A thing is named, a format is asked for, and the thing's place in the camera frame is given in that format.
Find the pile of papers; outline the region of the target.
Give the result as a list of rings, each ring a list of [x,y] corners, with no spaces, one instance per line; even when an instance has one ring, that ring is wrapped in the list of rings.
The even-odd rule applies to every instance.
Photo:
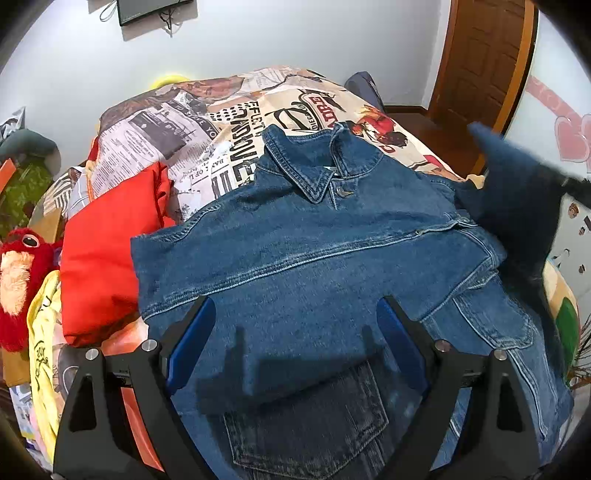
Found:
[[[0,123],[0,143],[3,143],[10,135],[21,129],[25,122],[26,107],[23,106],[9,115]]]

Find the yellow printed garment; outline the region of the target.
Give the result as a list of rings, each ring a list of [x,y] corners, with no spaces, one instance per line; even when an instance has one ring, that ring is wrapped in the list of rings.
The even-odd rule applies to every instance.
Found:
[[[58,380],[58,357],[66,345],[61,313],[60,272],[53,270],[45,277],[31,301],[26,319],[33,410],[44,456],[50,464],[53,464],[65,405]]]

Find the newspaper print bed quilt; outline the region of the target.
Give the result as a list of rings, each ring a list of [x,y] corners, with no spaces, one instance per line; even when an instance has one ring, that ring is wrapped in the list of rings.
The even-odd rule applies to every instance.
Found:
[[[509,282],[535,312],[553,322],[565,382],[566,359],[541,298],[541,276],[562,197],[577,185],[484,126],[472,127],[490,161],[484,183],[476,185],[418,148],[380,110],[311,71],[271,68],[177,83],[103,113],[91,154],[94,168],[84,180],[86,206],[159,162],[167,168],[166,213],[174,221],[165,228],[177,226],[222,195],[252,182],[267,127],[279,127],[288,136],[308,136],[338,124],[414,171],[460,184],[457,199],[508,248]],[[68,220],[83,208],[71,209]]]

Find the grey purple backpack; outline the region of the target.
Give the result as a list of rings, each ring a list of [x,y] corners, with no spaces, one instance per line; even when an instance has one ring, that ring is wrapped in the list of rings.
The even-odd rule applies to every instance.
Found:
[[[377,85],[370,73],[367,71],[360,71],[353,74],[345,82],[346,90],[359,96],[366,103],[385,111],[384,102],[379,94]]]

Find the orange flat box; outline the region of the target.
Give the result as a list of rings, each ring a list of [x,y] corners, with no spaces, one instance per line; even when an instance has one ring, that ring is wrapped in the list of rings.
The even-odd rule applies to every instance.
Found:
[[[8,182],[15,173],[16,166],[13,161],[10,158],[6,159],[0,167],[0,194],[5,190]]]

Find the blue denim jacket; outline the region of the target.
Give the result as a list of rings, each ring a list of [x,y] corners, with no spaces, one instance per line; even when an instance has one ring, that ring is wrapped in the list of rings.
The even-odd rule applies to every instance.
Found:
[[[161,336],[200,296],[214,328],[172,398],[221,479],[373,479],[421,397],[377,324],[393,296],[436,339],[508,354],[548,460],[572,409],[550,320],[509,282],[509,250],[457,199],[346,125],[263,131],[249,184],[135,237],[139,311]]]

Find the small black wall monitor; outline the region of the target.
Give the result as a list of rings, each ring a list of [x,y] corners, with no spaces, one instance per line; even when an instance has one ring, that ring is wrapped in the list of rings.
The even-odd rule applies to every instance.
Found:
[[[190,3],[191,0],[116,0],[118,22],[126,26],[154,13]]]

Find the brown wooden door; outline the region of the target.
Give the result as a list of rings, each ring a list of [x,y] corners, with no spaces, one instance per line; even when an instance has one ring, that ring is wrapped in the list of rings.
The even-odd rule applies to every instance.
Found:
[[[468,125],[505,130],[535,36],[531,1],[452,1],[440,68],[428,109],[446,134],[443,154],[466,176],[484,170]]]

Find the pink heart wall sticker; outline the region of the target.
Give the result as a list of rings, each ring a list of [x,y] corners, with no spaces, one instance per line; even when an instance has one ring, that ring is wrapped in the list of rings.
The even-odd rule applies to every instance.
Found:
[[[560,159],[563,162],[585,164],[590,172],[590,115],[571,120],[558,117],[554,126]]]

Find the red folded cloth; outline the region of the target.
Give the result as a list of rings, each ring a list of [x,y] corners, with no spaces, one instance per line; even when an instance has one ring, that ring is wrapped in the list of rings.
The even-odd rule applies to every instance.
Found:
[[[138,313],[131,239],[172,226],[170,180],[156,162],[90,202],[66,223],[60,267],[68,344],[106,340]]]

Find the red plush bird toy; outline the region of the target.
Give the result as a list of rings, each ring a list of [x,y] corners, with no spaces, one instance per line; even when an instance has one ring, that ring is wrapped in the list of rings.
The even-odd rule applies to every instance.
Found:
[[[46,242],[28,228],[8,233],[1,246],[1,348],[19,352],[28,345],[29,306],[45,277],[57,269],[62,241]]]

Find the yellow round hoop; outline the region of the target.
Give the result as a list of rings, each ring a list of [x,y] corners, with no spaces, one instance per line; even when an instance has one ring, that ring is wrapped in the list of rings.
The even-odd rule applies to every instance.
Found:
[[[153,80],[149,85],[149,89],[150,90],[159,89],[159,88],[162,88],[167,85],[182,83],[182,82],[186,82],[186,81],[189,81],[189,78],[187,78],[185,76],[177,75],[177,74],[166,74],[166,75],[162,75],[162,76],[156,78],[155,80]]]

